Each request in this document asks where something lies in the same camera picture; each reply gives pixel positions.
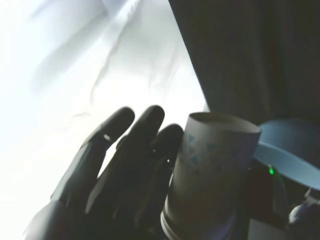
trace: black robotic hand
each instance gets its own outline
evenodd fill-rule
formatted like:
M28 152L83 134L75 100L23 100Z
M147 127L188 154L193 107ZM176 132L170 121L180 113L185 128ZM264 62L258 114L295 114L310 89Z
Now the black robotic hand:
M97 178L107 149L131 125L134 112L122 108L102 123L84 141L23 239L153 239L183 136L176 124L158 133L164 116L161 107L149 107Z

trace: white paper cup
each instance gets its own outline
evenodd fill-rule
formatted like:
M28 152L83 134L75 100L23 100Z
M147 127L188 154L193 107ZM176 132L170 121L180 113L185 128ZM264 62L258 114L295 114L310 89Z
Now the white paper cup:
M226 239L260 133L238 117L190 114L161 215L171 240Z

